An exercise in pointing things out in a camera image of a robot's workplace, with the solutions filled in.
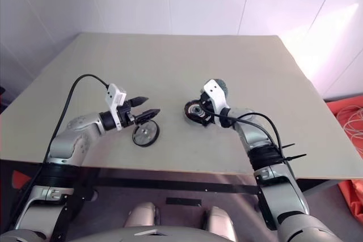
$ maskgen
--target beige tabletop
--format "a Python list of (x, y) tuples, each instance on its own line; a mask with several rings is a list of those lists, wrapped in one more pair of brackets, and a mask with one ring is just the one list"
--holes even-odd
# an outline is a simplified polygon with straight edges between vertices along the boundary
[[(93, 73), (128, 92), (150, 99), (140, 113), (160, 108), (159, 139), (142, 148), (133, 128), (111, 131), (92, 148), (84, 166), (183, 172), (252, 174), (236, 132), (186, 122), (184, 104), (197, 99), (210, 78), (223, 79), (230, 107), (267, 114), (282, 144), (296, 143), (286, 156), (297, 177), (363, 177), (363, 160), (313, 85), (277, 36), (163, 36), (85, 33), (77, 37), (0, 115), (1, 159), (40, 162), (69, 88)], [(107, 111), (104, 87), (83, 79), (63, 128), (72, 118)]]

